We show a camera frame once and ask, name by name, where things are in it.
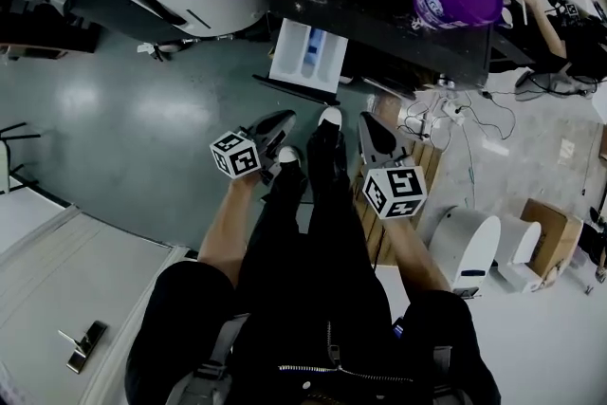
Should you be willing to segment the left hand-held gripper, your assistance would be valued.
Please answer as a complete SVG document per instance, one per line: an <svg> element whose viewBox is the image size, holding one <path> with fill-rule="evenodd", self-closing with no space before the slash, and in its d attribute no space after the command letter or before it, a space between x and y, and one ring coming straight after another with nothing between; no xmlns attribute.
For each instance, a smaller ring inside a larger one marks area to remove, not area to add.
<svg viewBox="0 0 607 405"><path fill-rule="evenodd" d="M249 128L228 131L210 145L218 170L232 180L258 172L268 185L278 174L276 153L295 120L293 110L281 110L259 118Z"/></svg>

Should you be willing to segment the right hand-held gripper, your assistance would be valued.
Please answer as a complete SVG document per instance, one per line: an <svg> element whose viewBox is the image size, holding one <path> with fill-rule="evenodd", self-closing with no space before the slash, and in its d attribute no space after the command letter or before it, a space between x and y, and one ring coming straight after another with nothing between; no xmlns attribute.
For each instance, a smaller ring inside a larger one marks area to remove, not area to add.
<svg viewBox="0 0 607 405"><path fill-rule="evenodd" d="M382 220L411 217L427 200L423 170L407 155L406 139L379 116L359 115L359 146L363 160L362 194ZM378 163L379 158L395 158Z"/></svg>

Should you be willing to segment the person's right forearm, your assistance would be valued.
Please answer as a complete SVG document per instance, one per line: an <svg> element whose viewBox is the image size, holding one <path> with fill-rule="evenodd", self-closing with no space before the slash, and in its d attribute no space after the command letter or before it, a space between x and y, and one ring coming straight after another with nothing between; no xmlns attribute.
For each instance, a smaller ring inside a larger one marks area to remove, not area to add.
<svg viewBox="0 0 607 405"><path fill-rule="evenodd" d="M450 291L450 286L407 218L384 221L395 263L407 296L413 301L426 291Z"/></svg>

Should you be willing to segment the person's left forearm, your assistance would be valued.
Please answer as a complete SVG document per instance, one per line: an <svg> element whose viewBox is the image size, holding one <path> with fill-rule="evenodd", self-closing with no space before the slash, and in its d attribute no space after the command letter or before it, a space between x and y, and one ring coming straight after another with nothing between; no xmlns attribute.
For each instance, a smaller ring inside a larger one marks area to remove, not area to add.
<svg viewBox="0 0 607 405"><path fill-rule="evenodd" d="M202 241L197 261L218 269L237 286L247 248L248 211L258 172L234 179Z"/></svg>

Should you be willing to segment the cardboard box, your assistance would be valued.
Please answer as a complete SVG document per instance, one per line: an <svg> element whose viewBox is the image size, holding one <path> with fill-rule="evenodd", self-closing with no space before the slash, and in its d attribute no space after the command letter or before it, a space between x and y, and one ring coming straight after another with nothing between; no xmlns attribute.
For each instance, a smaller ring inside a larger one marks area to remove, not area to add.
<svg viewBox="0 0 607 405"><path fill-rule="evenodd" d="M583 222L569 212L533 198L527 199L521 219L541 226L538 243L527 266L542 279L542 287L552 286L571 262Z"/></svg>

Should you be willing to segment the person's left white shoe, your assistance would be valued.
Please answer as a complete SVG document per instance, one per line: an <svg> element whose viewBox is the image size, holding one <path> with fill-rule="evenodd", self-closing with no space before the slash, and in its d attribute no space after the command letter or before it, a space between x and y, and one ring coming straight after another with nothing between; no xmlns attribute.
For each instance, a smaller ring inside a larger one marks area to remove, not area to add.
<svg viewBox="0 0 607 405"><path fill-rule="evenodd" d="M302 164L302 156L298 148L294 146L283 146L278 153L278 162L281 166L300 167Z"/></svg>

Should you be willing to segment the person's white shoe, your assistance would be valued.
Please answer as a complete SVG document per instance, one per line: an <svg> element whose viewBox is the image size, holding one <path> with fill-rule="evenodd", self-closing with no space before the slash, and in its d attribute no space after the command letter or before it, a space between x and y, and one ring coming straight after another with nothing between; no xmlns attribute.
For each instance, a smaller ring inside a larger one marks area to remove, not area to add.
<svg viewBox="0 0 607 405"><path fill-rule="evenodd" d="M318 126L321 127L324 124L330 124L340 130L342 125L342 114L340 109L335 106L325 108L319 117Z"/></svg>
<svg viewBox="0 0 607 405"><path fill-rule="evenodd" d="M294 146L283 146L278 153L278 162L281 166L300 167L302 164L302 156L298 148Z"/></svg>

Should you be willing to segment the person's right white shoe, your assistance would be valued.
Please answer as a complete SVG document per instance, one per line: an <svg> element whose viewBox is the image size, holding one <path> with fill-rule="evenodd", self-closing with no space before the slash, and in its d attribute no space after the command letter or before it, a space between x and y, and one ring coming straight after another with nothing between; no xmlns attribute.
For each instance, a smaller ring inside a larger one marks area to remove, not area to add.
<svg viewBox="0 0 607 405"><path fill-rule="evenodd" d="M324 124L330 124L340 130L342 125L342 114L340 109L335 106L325 108L319 117L318 126L321 127Z"/></svg>

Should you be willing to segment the person's black trousers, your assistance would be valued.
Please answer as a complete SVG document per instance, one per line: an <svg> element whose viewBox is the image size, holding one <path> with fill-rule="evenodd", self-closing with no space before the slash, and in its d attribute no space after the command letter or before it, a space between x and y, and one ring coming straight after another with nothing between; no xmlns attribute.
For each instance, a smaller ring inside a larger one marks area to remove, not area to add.
<svg viewBox="0 0 607 405"><path fill-rule="evenodd" d="M317 313L388 326L356 212L340 128L324 121L307 142L307 168L283 168L248 242L236 287L246 311Z"/></svg>

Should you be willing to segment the white power strip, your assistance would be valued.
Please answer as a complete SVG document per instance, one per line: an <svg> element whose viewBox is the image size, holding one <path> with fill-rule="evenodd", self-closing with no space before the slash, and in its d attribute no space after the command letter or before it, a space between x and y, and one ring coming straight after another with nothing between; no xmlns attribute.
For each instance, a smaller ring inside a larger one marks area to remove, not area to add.
<svg viewBox="0 0 607 405"><path fill-rule="evenodd" d="M456 106L452 101L443 101L441 110L456 125L462 126L465 123L465 115L462 112L462 108Z"/></svg>

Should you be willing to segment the large white rounded appliance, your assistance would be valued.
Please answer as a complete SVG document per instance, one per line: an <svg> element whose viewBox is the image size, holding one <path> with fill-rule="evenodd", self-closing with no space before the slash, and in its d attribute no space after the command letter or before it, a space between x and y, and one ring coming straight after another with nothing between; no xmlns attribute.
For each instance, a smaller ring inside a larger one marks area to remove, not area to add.
<svg viewBox="0 0 607 405"><path fill-rule="evenodd" d="M494 261L501 228L496 215L460 207L445 213L429 250L452 293L463 299L479 293Z"/></svg>

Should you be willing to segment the white plastic floor part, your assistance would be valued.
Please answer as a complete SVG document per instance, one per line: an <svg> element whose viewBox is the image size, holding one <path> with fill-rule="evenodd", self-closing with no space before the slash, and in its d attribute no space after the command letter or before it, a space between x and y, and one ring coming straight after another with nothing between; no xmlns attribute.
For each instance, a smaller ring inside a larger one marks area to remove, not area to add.
<svg viewBox="0 0 607 405"><path fill-rule="evenodd" d="M137 53L148 54L152 59L164 62L164 57L157 45L150 43L142 43L137 46Z"/></svg>

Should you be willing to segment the small white rounded appliance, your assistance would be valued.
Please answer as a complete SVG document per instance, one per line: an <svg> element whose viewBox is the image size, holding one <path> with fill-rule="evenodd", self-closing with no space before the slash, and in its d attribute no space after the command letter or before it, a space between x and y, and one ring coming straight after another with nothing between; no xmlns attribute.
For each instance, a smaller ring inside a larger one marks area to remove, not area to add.
<svg viewBox="0 0 607 405"><path fill-rule="evenodd" d="M500 222L500 240L495 254L497 271L517 293L537 290L542 277L528 264L542 234L541 224L511 215L502 216Z"/></svg>

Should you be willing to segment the person's black jacket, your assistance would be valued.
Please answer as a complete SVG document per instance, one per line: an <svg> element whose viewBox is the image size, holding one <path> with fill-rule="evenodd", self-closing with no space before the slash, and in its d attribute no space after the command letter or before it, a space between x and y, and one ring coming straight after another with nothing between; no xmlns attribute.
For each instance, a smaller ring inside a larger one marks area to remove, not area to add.
<svg viewBox="0 0 607 405"><path fill-rule="evenodd" d="M317 313L243 309L229 279L183 261L157 278L126 365L129 405L165 405L174 386L209 361L222 325L243 325L228 364L226 405L432 405L437 386L461 391L471 405L501 405L467 304L446 291L420 293L402 330L333 322Z"/></svg>

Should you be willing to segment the grey door panel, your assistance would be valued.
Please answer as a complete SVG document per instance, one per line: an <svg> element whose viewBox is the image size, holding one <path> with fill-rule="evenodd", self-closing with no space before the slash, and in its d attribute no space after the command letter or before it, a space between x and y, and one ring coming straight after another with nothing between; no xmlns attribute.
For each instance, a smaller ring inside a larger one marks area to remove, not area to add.
<svg viewBox="0 0 607 405"><path fill-rule="evenodd" d="M185 259L70 208L0 257L0 404L127 405L126 359L156 278ZM94 321L108 325L77 375L66 367Z"/></svg>

